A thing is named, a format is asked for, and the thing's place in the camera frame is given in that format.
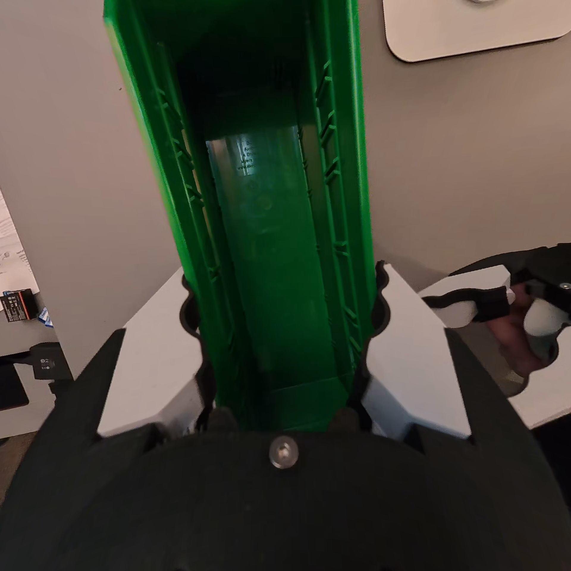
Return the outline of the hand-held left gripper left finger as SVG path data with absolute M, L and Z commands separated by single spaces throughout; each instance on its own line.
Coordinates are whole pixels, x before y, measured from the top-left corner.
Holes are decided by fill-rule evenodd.
M 196 380 L 203 356 L 199 340 L 180 320 L 188 294 L 180 267 L 125 324 L 99 436 L 147 424 L 168 437 L 195 431 L 204 409 Z

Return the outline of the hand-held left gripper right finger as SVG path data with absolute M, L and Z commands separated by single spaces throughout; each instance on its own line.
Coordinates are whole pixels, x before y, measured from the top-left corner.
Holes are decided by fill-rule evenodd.
M 363 348 L 361 403 L 372 432 L 405 439 L 419 425 L 467 439 L 470 429 L 442 321 L 390 265 L 376 264 L 380 323 Z

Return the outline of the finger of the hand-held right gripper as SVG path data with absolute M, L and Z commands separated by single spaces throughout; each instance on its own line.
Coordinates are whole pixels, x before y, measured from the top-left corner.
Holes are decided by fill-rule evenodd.
M 447 276 L 421 291 L 421 297 L 443 297 L 463 289 L 511 289 L 511 275 L 504 265 L 495 265 Z
M 486 323 L 509 315 L 509 288 L 461 288 L 443 294 L 425 289 L 421 298 L 447 328 Z

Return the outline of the green plastic bin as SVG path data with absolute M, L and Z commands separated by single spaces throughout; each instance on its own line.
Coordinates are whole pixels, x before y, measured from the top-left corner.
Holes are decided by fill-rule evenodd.
M 218 405 L 323 432 L 376 295 L 357 1 L 105 1 Z

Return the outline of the person's right hand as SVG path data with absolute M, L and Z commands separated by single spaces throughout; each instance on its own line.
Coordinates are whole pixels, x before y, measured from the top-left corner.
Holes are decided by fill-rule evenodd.
M 524 283 L 512 285 L 511 290 L 515 299 L 510 304 L 510 313 L 489 320 L 485 325 L 495 337 L 500 353 L 510 368 L 517 375 L 527 378 L 532 372 L 545 368 L 548 361 L 532 350 L 524 329 L 525 316 L 534 301 L 533 297 L 527 293 Z

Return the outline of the small black device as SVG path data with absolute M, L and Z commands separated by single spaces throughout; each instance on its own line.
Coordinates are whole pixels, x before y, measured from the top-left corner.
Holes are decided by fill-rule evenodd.
M 59 342 L 42 342 L 31 346 L 28 364 L 32 366 L 35 380 L 74 380 Z

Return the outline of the black flat pad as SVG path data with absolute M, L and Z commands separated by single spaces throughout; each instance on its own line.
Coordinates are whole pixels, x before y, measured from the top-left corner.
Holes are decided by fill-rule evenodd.
M 1 357 L 1 411 L 30 403 L 14 363 Z

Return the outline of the small black orange battery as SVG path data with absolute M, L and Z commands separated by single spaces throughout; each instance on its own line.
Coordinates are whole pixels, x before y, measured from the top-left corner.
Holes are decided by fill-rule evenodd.
M 30 321 L 38 316 L 38 304 L 30 288 L 4 291 L 1 305 L 8 323 Z

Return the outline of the printed paper sheets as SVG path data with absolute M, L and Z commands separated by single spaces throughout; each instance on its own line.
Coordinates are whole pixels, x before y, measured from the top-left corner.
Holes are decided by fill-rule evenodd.
M 39 293 L 30 262 L 1 194 L 1 292 L 21 289 Z

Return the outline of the white rounded base plate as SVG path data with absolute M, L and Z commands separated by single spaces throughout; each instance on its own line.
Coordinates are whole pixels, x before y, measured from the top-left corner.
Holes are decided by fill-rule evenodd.
M 387 44 L 416 63 L 558 39 L 570 1 L 382 1 Z

